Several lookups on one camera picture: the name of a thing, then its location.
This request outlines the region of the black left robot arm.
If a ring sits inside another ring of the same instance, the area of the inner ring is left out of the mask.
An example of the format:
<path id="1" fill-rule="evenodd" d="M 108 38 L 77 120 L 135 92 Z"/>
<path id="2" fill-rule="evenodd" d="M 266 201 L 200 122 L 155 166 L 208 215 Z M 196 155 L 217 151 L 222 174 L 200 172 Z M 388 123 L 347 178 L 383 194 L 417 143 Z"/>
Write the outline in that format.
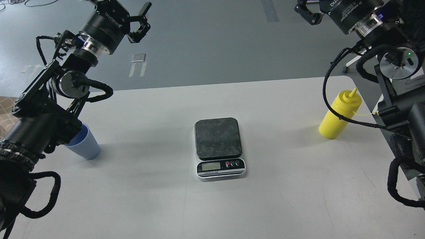
<path id="1" fill-rule="evenodd" d="M 81 131 L 79 115 L 85 103 L 106 100 L 113 89 L 86 74 L 102 53 L 113 54 L 127 36 L 139 43 L 150 30 L 146 2 L 131 16 L 117 0 L 92 0 L 94 12 L 77 34 L 66 30 L 55 37 L 38 36 L 44 68 L 17 98 L 12 115 L 18 121 L 1 140 L 1 230 L 9 238 L 18 215 L 30 219 L 52 211 L 61 188 L 53 171 L 34 173 L 46 153 L 70 143 Z"/>

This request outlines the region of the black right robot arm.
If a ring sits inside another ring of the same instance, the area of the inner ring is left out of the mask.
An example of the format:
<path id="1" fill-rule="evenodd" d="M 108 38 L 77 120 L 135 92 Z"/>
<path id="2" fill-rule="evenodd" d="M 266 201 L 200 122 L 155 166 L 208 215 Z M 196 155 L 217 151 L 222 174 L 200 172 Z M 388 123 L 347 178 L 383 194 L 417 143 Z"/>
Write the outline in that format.
<path id="1" fill-rule="evenodd" d="M 408 207 L 424 208 L 424 1 L 423 0 L 320 0 L 319 13 L 306 0 L 294 10 L 309 24 L 324 15 L 345 34 L 360 40 L 344 48 L 325 74 L 322 94 L 328 112 L 320 132 L 334 139 L 347 123 L 391 132 L 389 145 L 395 155 L 389 166 L 387 190 Z M 365 80 L 379 85 L 382 99 L 372 114 L 382 124 L 353 120 L 361 98 L 357 90 L 343 91 L 330 104 L 327 82 L 335 67 L 349 53 L 357 55 L 355 69 Z"/>

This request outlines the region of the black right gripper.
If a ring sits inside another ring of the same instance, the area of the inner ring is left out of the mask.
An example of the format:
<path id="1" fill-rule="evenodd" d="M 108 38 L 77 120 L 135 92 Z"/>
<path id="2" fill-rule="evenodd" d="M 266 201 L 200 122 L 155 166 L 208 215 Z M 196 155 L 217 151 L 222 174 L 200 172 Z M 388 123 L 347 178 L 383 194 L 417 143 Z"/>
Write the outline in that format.
<path id="1" fill-rule="evenodd" d="M 322 13 L 313 13 L 306 5 L 307 0 L 297 0 L 294 10 L 307 23 L 320 24 L 325 13 L 345 35 L 357 31 L 365 37 L 383 24 L 378 17 L 378 10 L 384 5 L 382 0 L 320 0 Z"/>

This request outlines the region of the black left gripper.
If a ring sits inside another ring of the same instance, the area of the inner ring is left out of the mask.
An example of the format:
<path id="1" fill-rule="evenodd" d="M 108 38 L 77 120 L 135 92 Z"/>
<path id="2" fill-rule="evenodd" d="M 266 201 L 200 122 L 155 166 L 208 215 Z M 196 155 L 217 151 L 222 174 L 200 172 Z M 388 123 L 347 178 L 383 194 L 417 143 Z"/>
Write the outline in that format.
<path id="1" fill-rule="evenodd" d="M 146 36 L 151 29 L 147 21 L 147 13 L 151 6 L 152 2 L 146 2 L 137 16 L 129 17 L 129 12 L 118 0 L 98 1 L 94 12 L 79 33 L 85 40 L 91 37 L 100 42 L 105 47 L 105 51 L 112 55 L 126 34 L 130 43 L 140 43 Z M 129 32 L 130 24 L 123 21 L 127 17 L 129 22 L 139 22 L 137 31 Z"/>

